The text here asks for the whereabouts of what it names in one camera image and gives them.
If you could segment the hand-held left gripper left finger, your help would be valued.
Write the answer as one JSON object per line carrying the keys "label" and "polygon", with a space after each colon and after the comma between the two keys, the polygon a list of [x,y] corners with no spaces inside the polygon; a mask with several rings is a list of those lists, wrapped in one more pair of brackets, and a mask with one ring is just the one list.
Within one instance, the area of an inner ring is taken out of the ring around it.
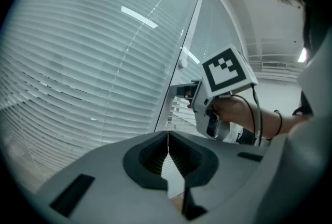
{"label": "hand-held left gripper left finger", "polygon": [[53,223],[181,223],[161,177],[167,132],[98,147],[47,180],[36,194]]}

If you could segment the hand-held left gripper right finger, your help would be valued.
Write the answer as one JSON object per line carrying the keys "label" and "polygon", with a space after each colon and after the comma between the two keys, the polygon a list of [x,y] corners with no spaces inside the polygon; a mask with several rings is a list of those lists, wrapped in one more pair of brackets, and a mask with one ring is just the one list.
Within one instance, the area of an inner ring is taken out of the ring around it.
{"label": "hand-held left gripper right finger", "polygon": [[266,147],[170,131],[169,154],[184,178],[182,214],[193,220],[227,201],[258,167]]}

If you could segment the person's right hand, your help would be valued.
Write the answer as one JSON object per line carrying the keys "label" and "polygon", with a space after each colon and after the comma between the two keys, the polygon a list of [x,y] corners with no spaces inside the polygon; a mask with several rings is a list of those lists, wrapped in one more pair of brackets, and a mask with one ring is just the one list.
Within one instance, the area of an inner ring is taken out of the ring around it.
{"label": "person's right hand", "polygon": [[233,97],[214,99],[212,108],[220,120],[244,126],[251,119],[247,104],[242,99]]}

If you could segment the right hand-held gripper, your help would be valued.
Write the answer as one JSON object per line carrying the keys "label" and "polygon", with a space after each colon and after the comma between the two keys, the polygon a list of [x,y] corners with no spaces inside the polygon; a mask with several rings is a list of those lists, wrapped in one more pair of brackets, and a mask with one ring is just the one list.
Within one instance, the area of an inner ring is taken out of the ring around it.
{"label": "right hand-held gripper", "polygon": [[229,44],[200,63],[202,79],[177,85],[176,96],[192,98],[196,128],[206,138],[222,141],[230,133],[230,123],[220,120],[213,112],[217,98],[229,98],[258,85],[254,71],[245,56]]}

